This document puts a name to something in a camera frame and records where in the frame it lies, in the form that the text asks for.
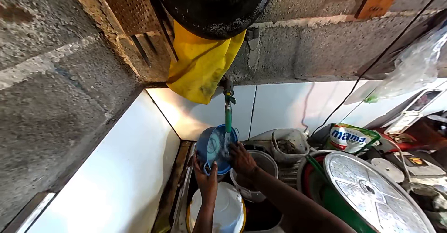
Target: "green faucet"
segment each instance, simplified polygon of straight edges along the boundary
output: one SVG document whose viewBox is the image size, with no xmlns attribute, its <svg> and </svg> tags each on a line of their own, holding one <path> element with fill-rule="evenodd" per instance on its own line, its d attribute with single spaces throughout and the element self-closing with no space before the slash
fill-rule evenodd
<svg viewBox="0 0 447 233">
<path fill-rule="evenodd" d="M 232 108 L 231 103 L 236 104 L 236 99 L 233 97 L 233 82 L 230 80 L 225 80 L 223 83 L 224 95 L 225 95 L 225 132 L 231 133 L 232 129 Z"/>
</svg>

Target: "perforated metal sheet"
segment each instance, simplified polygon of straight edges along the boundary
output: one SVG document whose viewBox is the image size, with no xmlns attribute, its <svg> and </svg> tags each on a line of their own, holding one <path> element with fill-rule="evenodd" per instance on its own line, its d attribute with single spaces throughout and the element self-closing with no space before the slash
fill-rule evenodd
<svg viewBox="0 0 447 233">
<path fill-rule="evenodd" d="M 159 22 L 149 0 L 105 0 L 127 35 L 159 30 Z"/>
<path fill-rule="evenodd" d="M 369 163 L 345 153 L 331 153 L 325 157 L 325 169 L 343 198 L 378 232 L 435 232 L 410 196 Z"/>
</svg>

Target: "black wire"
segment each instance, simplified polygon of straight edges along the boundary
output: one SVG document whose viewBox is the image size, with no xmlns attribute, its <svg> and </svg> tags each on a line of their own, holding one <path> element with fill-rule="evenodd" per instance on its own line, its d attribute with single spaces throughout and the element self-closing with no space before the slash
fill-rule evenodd
<svg viewBox="0 0 447 233">
<path fill-rule="evenodd" d="M 314 135 L 314 133 L 321 128 L 322 126 L 324 126 L 326 124 L 326 122 L 329 120 L 329 118 L 331 118 L 331 116 L 346 102 L 346 100 L 349 98 L 349 96 L 352 94 L 352 92 L 354 91 L 355 87 L 357 86 L 357 84 L 359 83 L 360 79 L 366 74 L 366 72 L 368 72 L 374 65 L 377 64 L 377 62 L 385 55 L 385 53 L 387 53 L 387 51 L 405 34 L 405 32 L 408 30 L 408 28 L 410 28 L 410 26 L 421 16 L 421 14 L 433 3 L 434 0 L 430 0 L 427 5 L 425 5 L 425 7 L 422 8 L 422 10 L 417 13 L 417 15 L 413 18 L 413 20 L 411 20 L 411 22 L 405 27 L 405 29 L 399 34 L 399 36 L 397 36 L 396 39 L 394 39 L 393 42 L 391 42 L 391 44 L 374 60 L 374 62 L 372 62 L 372 64 L 365 70 L 363 71 L 363 73 L 359 76 L 359 78 L 357 79 L 357 81 L 355 81 L 354 86 L 352 87 L 351 91 L 349 92 L 349 94 L 346 96 L 346 98 L 343 100 L 343 102 L 337 106 L 337 108 L 335 108 L 335 110 L 332 111 L 331 114 L 329 114 L 329 116 L 326 118 L 326 120 L 323 122 L 323 124 L 321 124 L 321 126 L 317 127 L 313 133 L 311 134 L 311 136 Z"/>
</svg>

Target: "white plastic container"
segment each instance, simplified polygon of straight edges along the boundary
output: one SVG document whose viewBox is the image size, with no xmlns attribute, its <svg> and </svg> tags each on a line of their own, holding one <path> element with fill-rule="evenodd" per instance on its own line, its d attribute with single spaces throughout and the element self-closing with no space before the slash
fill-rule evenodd
<svg viewBox="0 0 447 233">
<path fill-rule="evenodd" d="M 202 195 L 197 190 L 190 204 L 187 227 L 193 232 L 198 212 L 202 205 Z M 245 225 L 245 208 L 239 192 L 229 183 L 219 182 L 213 216 L 213 233 L 239 233 Z"/>
<path fill-rule="evenodd" d="M 278 178 L 278 174 L 279 174 L 278 165 L 276 164 L 275 160 L 270 155 L 268 155 L 262 151 L 259 151 L 259 150 L 248 150 L 247 152 L 249 152 L 251 154 L 254 161 L 260 168 L 262 168 L 264 171 L 271 174 L 275 178 Z M 242 195 L 242 197 L 245 200 L 251 201 L 251 202 L 262 202 L 265 200 L 265 195 L 263 195 L 260 191 L 251 191 L 251 190 L 239 185 L 236 182 L 237 173 L 236 173 L 236 171 L 234 171 L 234 169 L 230 170 L 230 177 L 234 183 L 234 186 L 240 192 L 240 194 Z"/>
<path fill-rule="evenodd" d="M 284 153 L 278 148 L 276 140 L 288 140 L 297 149 L 297 153 Z M 297 129 L 276 129 L 272 133 L 270 153 L 278 163 L 293 164 L 309 154 L 310 146 L 306 136 Z"/>
</svg>

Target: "hand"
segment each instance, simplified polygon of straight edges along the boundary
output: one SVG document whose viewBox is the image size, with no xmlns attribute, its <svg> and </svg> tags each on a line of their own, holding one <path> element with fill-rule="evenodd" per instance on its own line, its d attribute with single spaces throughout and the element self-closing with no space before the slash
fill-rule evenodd
<svg viewBox="0 0 447 233">
<path fill-rule="evenodd" d="M 193 166 L 198 189 L 202 195 L 202 204 L 214 204 L 217 196 L 217 163 L 213 162 L 211 174 L 207 176 L 199 166 L 196 151 Z"/>
<path fill-rule="evenodd" d="M 231 144 L 231 157 L 232 157 L 232 167 L 238 174 L 250 178 L 254 172 L 259 168 L 254 161 L 253 157 L 250 155 L 240 141 L 237 144 Z"/>
</svg>

